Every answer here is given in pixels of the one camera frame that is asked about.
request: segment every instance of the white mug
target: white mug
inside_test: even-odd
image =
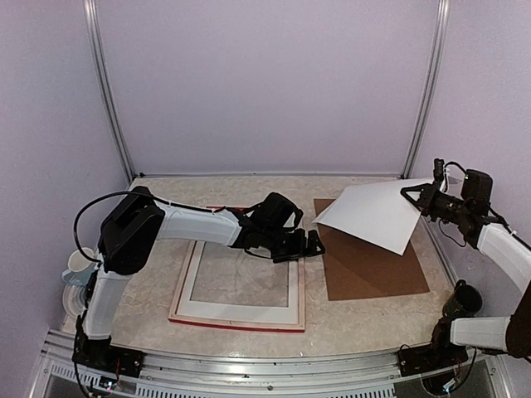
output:
[[[83,251],[89,256],[94,257],[94,251],[88,247],[84,247]],[[67,284],[75,286],[85,286],[89,283],[90,276],[94,272],[96,263],[86,259],[76,250],[68,259],[68,269],[63,271],[61,277]]]

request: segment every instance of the mug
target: mug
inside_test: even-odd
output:
[[[471,318],[483,307],[480,292],[463,279],[455,284],[454,293],[446,301],[442,314],[449,318]]]
[[[92,249],[87,247],[83,251],[89,256],[94,257]],[[68,259],[68,269],[63,271],[61,277],[66,284],[74,286],[85,286],[89,282],[89,278],[94,272],[96,263],[83,257],[79,250],[72,253]]]

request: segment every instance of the brown board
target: brown board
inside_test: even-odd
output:
[[[333,199],[314,199],[318,215]],[[404,255],[319,224],[329,300],[374,299],[428,293],[430,288],[411,242]]]

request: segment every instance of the purple wall panel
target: purple wall panel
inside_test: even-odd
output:
[[[48,328],[64,316],[72,221],[125,187],[90,54],[83,3],[2,1],[0,16],[0,384],[22,396]],[[87,214],[93,245],[108,206]]]
[[[402,171],[437,0],[98,7],[139,172]]]
[[[441,71],[415,171],[417,176],[428,175],[433,158],[439,157],[488,172],[494,179],[493,208],[527,241],[531,241],[529,27],[529,1],[452,2]],[[520,294],[510,279],[478,252],[438,236],[457,274],[485,296],[483,314],[511,314]],[[519,396],[528,397],[531,366],[523,361],[506,363]]]

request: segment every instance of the white paper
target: white paper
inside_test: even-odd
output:
[[[421,213],[400,190],[431,182],[418,178],[347,187],[314,222],[403,255]]]

